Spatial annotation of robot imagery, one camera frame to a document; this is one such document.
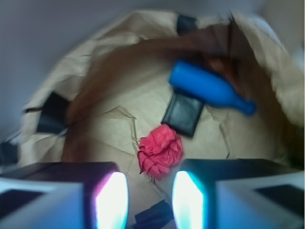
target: led light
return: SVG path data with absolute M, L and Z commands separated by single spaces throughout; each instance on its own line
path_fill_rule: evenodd
M 204 201 L 202 183 L 179 171 L 173 184 L 173 214 L 179 229 L 204 228 Z
M 123 173 L 112 173 L 95 195 L 96 228 L 124 229 L 128 212 L 128 186 Z

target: pink ruffled cloth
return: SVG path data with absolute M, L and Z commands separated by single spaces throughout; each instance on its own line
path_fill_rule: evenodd
M 157 180 L 177 165 L 183 154 L 181 138 L 167 125 L 162 125 L 141 138 L 138 152 L 140 174 L 146 172 Z

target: black wallet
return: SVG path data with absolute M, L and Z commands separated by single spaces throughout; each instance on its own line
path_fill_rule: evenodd
M 193 137 L 202 109 L 202 101 L 175 91 L 161 124 L 167 124 L 178 134 Z

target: gray wall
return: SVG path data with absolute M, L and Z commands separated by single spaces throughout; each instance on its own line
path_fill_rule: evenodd
M 18 131 L 21 111 L 61 56 L 132 8 L 205 16 L 258 13 L 266 0 L 1 0 L 0 142 Z
M 269 0 L 261 15 L 290 53 L 304 48 L 304 0 Z

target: blue bottle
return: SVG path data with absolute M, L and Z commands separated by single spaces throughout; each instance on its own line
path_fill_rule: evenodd
M 253 115 L 256 106 L 238 96 L 233 87 L 217 75 L 178 61 L 169 79 L 170 85 L 216 107 L 231 107 Z

